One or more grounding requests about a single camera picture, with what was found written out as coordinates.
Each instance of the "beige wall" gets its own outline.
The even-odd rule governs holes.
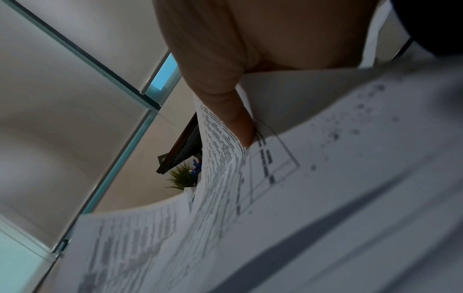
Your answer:
[[[146,205],[181,193],[166,188],[170,186],[166,180],[168,174],[156,173],[158,156],[170,151],[195,112],[193,93],[181,79],[114,179],[96,212]]]
[[[0,214],[52,247],[146,108],[0,1]]]
[[[141,90],[167,53],[151,0],[18,0]]]

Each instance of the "person's palm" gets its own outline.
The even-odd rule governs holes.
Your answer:
[[[252,120],[235,87],[246,72],[361,61],[376,0],[154,0],[163,36],[196,93],[245,146]]]

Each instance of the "green plant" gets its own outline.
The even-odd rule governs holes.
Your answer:
[[[193,176],[190,175],[190,165],[183,163],[169,171],[170,178],[167,179],[173,183],[174,186],[168,188],[176,188],[183,190],[185,187],[193,187]]]

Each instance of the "black sleeve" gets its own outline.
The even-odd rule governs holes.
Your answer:
[[[462,3],[458,0],[391,0],[413,40],[431,53],[463,53]]]

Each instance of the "paper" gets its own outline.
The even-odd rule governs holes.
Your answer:
[[[146,292],[161,246],[187,218],[189,201],[180,195],[138,209],[81,216],[53,292]]]
[[[426,288],[422,276],[428,288],[459,284],[463,262],[444,251],[463,251],[462,84],[462,61],[251,74],[239,90],[255,119],[249,149],[197,101],[204,160],[190,215],[156,265],[145,270],[143,260],[102,288],[413,292]],[[142,271],[149,282],[137,279]],[[100,292],[92,272],[88,292]]]

